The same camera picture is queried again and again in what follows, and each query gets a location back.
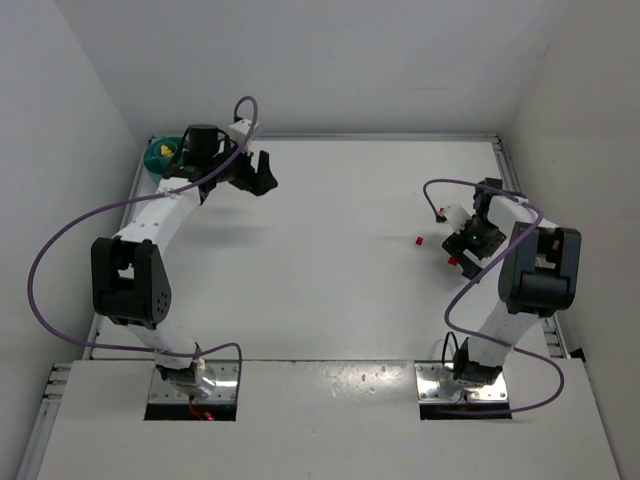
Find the small yellow lego plate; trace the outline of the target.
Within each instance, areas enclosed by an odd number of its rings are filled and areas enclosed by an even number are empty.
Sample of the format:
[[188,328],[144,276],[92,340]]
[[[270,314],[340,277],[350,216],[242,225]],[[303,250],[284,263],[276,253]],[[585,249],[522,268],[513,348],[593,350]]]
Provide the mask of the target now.
[[160,158],[171,158],[176,151],[176,146],[173,143],[161,143],[156,148],[156,155]]

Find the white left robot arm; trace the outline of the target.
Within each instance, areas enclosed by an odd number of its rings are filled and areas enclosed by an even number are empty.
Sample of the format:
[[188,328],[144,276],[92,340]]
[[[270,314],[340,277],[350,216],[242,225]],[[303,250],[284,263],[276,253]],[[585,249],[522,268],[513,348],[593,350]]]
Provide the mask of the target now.
[[236,117],[227,131],[191,125],[156,190],[131,222],[91,247],[93,306],[149,349],[162,380],[189,398],[203,397],[208,379],[202,349],[171,319],[172,290],[163,254],[188,216],[220,184],[259,197],[277,180],[265,151],[253,153],[254,121]]

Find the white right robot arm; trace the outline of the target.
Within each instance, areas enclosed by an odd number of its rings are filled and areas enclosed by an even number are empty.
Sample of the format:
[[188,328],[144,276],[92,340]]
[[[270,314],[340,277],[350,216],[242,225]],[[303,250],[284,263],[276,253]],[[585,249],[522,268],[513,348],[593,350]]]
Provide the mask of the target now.
[[576,294],[582,235],[495,194],[503,182],[486,178],[475,188],[473,214],[459,205],[441,209],[438,220],[452,233],[442,248],[449,262],[474,280],[484,271],[479,260],[506,257],[498,277],[498,301],[479,329],[453,356],[453,379],[491,385],[511,348],[542,318],[568,309]]

